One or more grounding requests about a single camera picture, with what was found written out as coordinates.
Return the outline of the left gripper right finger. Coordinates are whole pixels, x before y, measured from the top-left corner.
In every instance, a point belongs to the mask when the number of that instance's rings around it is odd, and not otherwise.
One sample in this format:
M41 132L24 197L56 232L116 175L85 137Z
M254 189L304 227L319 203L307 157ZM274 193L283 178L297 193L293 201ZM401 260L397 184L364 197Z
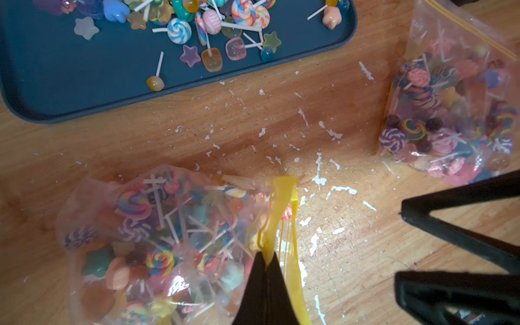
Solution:
M276 254L266 268L267 293L265 323L270 325L299 325Z

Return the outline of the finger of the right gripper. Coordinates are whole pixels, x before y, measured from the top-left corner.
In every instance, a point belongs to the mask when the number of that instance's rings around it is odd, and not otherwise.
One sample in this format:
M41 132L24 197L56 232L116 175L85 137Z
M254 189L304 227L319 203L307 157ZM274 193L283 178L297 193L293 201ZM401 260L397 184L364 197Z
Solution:
M464 324L454 309L483 314L492 324L519 323L519 276L451 272L398 272L397 304L421 324Z
M481 257L510 274L518 274L518 246L466 230L430 215L432 211L518 196L519 171L514 171L474 184L403 200L401 216L411 226Z

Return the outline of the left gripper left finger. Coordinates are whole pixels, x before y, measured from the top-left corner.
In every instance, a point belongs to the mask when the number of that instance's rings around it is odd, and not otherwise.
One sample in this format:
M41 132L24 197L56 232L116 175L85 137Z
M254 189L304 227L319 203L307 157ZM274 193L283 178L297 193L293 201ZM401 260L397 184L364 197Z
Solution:
M255 255L238 313L233 325L261 325L266 321L267 276L264 256Z

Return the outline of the candy ziploc bag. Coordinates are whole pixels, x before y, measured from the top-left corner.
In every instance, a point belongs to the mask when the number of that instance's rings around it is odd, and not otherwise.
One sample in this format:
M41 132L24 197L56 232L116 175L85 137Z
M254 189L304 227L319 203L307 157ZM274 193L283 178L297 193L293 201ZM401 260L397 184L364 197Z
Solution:
M452 1L416 1L391 84L379 154L451 186L509 167L519 128L519 58Z
M277 255L311 322L297 248L296 177L159 166L126 184L84 179L56 219L74 324L232 324L255 255Z

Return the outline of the dark teal tray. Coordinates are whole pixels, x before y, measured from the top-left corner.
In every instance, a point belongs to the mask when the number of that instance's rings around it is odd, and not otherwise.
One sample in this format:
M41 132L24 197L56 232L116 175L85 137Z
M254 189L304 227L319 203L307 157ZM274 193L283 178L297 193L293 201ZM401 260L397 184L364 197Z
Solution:
M312 12L321 1L278 1L267 31L281 40L274 59L264 62L250 49L244 59L223 58L220 71L202 63L189 67L183 49L150 29L98 20L91 39L75 34L78 13L54 16L31 1L1 2L1 97L17 117L60 123L157 97L146 85L153 74L175 93L266 69L345 45L355 34L354 5L329 29Z

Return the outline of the poured candy pile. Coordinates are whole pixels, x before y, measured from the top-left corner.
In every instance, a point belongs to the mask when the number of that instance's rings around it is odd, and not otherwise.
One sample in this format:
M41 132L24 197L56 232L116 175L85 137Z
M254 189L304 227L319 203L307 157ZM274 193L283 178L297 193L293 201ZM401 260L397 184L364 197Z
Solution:
M189 67L202 63L209 72L220 71L224 57L244 59L250 49L259 50L261 59L270 62L281 45L277 34L267 31L269 11L278 1L209 1L196 12L190 9L190 1L153 1L149 8L142 8L139 1L31 2L54 16L78 13L74 32L87 40L99 33L98 20L129 24L133 30L150 29L182 47L182 62ZM332 30L351 5L341 1L317 16Z

